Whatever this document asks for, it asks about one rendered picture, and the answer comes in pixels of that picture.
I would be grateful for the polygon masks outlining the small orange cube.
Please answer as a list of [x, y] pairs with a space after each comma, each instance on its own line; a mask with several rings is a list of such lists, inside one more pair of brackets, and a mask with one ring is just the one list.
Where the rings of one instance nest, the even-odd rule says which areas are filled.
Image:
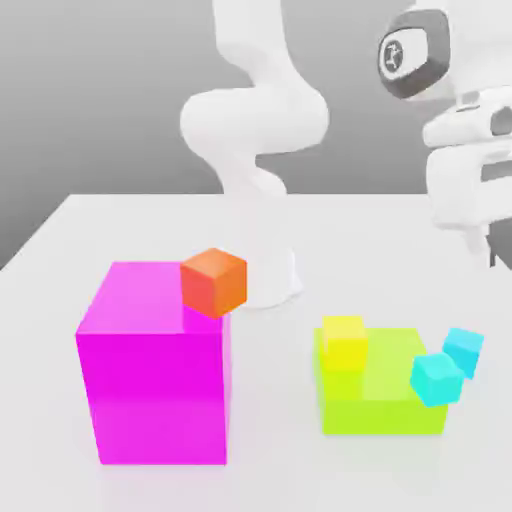
[[217, 319], [247, 301], [247, 262], [210, 248], [180, 263], [185, 306]]

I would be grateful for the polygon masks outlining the large magenta box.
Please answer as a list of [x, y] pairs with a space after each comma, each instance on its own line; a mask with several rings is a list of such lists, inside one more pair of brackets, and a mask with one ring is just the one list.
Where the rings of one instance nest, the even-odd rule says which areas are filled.
[[113, 263], [75, 338], [102, 464], [226, 464], [231, 318], [184, 305], [179, 263]]

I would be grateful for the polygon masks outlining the small yellow cube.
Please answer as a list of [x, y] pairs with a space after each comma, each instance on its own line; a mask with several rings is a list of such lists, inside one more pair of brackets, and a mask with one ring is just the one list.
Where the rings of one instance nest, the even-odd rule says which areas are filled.
[[324, 362], [330, 371], [362, 372], [369, 341], [361, 316], [324, 316]]

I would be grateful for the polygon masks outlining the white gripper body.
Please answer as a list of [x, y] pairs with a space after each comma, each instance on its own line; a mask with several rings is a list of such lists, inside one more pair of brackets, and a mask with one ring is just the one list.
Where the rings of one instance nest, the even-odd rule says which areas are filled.
[[512, 140], [446, 147], [427, 160], [436, 225], [469, 230], [512, 217], [512, 176], [484, 182], [486, 165], [512, 161]]

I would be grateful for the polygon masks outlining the small cyan cube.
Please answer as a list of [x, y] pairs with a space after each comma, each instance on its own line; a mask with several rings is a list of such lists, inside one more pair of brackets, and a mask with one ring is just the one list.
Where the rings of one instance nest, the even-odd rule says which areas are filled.
[[443, 342], [442, 350], [451, 357], [467, 379], [473, 379], [483, 341], [482, 334], [451, 328]]
[[426, 407], [457, 403], [464, 384], [464, 373], [444, 352], [417, 355], [410, 385]]

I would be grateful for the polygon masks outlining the large lime green box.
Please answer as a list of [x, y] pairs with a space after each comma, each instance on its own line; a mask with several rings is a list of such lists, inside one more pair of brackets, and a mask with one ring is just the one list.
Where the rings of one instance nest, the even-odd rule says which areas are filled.
[[313, 338], [313, 369], [326, 435], [438, 435], [446, 405], [427, 407], [410, 385], [414, 358], [426, 353], [417, 330], [370, 328], [361, 372], [327, 368], [322, 330]]

